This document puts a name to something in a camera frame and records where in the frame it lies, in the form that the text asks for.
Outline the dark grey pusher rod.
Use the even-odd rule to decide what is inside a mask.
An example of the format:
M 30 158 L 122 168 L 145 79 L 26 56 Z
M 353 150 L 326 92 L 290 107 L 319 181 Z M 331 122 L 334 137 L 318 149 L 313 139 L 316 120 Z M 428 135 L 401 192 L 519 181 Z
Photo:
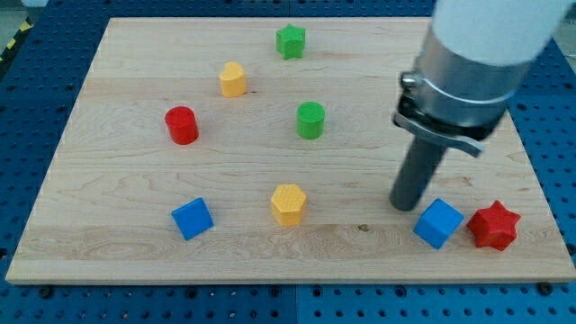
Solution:
M 394 181 L 389 200 L 400 211 L 418 204 L 430 179 L 446 153 L 446 147 L 415 137 Z

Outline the silver clamp end effector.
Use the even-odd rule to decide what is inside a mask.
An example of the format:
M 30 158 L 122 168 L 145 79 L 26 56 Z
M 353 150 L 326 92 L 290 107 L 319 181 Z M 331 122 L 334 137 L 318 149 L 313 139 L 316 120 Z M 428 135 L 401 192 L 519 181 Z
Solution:
M 457 149 L 478 157 L 530 66 L 464 57 L 429 29 L 413 69 L 400 75 L 392 120 L 414 135 L 410 149 L 423 156 Z

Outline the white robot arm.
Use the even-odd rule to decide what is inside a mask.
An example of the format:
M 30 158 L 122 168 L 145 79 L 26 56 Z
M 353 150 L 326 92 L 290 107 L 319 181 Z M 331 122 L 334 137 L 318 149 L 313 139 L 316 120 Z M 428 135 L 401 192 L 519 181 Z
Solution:
M 473 157 L 500 123 L 572 0 L 441 0 L 402 89 L 393 123 L 414 138 L 390 193 L 410 211 L 448 149 Z

